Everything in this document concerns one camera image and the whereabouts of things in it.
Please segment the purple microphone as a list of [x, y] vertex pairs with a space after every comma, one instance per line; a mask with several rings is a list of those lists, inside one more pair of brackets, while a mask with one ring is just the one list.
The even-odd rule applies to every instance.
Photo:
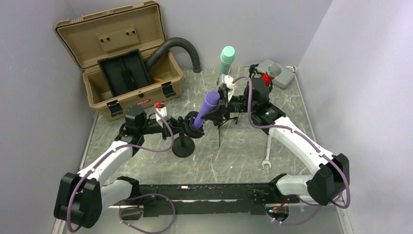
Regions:
[[219, 100], [220, 94], [218, 91], [210, 91], [205, 95], [203, 106], [193, 122], [193, 129], [198, 130], [201, 128], [205, 121], [204, 119], [202, 119], [202, 116], [215, 108], [219, 104]]

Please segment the black round-base mic stand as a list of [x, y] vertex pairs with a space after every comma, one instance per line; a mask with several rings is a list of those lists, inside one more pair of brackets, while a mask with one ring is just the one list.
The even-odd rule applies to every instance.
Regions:
[[198, 112], [191, 111], [185, 117], [179, 116], [177, 119], [177, 129], [179, 136], [173, 143], [172, 152], [180, 158], [185, 158], [194, 153], [194, 139], [201, 138], [205, 135], [203, 124], [199, 129], [195, 129], [193, 124], [198, 116]]

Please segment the black tripod mic stand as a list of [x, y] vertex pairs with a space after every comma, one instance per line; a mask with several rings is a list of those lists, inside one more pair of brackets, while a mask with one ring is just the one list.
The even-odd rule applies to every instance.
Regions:
[[[224, 107], [224, 103], [219, 103], [214, 109], [223, 108], [223, 107]], [[221, 142], [222, 142], [222, 140], [221, 140], [221, 127], [222, 127], [225, 123], [227, 123], [229, 120], [232, 120], [232, 119], [235, 119], [236, 122], [237, 122], [237, 117], [231, 117], [230, 115], [231, 115], [231, 113], [225, 115], [225, 116], [226, 116], [226, 120], [225, 120], [222, 124], [216, 124], [216, 123], [214, 123], [214, 125], [218, 128], [219, 147], [221, 146]]]

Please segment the mint green microphone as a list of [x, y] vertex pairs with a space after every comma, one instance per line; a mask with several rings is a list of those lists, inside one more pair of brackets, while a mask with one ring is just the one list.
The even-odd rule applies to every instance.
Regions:
[[226, 46], [223, 48], [220, 54], [221, 66], [219, 70], [220, 75], [228, 75], [231, 70], [231, 65], [235, 60], [235, 49], [232, 46]]

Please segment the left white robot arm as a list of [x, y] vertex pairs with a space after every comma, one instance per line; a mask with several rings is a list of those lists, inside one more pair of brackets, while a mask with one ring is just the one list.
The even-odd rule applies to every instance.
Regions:
[[[140, 105], [131, 106], [125, 115], [125, 122], [110, 147], [92, 164], [76, 174], [66, 173], [59, 185], [54, 217], [66, 221], [71, 233], [81, 227], [91, 228], [105, 208], [125, 201], [132, 205], [142, 200], [139, 181], [127, 176], [119, 177], [106, 185], [106, 181], [138, 151], [166, 152], [178, 147], [178, 143], [190, 139], [187, 133], [198, 112], [191, 111], [185, 118], [174, 119], [168, 115], [163, 103], [153, 107], [155, 118], [147, 116]], [[144, 136], [161, 134], [162, 139], [171, 138], [169, 147], [151, 149], [143, 146]]]

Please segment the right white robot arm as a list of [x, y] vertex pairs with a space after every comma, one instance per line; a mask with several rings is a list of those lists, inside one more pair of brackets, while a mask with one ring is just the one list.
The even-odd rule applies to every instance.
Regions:
[[206, 120], [223, 122], [231, 113], [246, 113], [253, 128], [260, 129], [270, 138], [286, 146], [310, 171], [309, 175], [279, 175], [275, 185], [268, 189], [269, 198], [281, 202], [287, 195], [309, 196], [318, 205], [332, 203], [345, 195], [348, 208], [351, 201], [349, 159], [324, 149], [301, 131], [292, 120], [269, 100], [270, 87], [261, 78], [249, 78], [243, 95], [234, 96], [233, 88], [241, 77], [225, 76], [217, 91], [210, 91], [195, 119], [194, 128]]

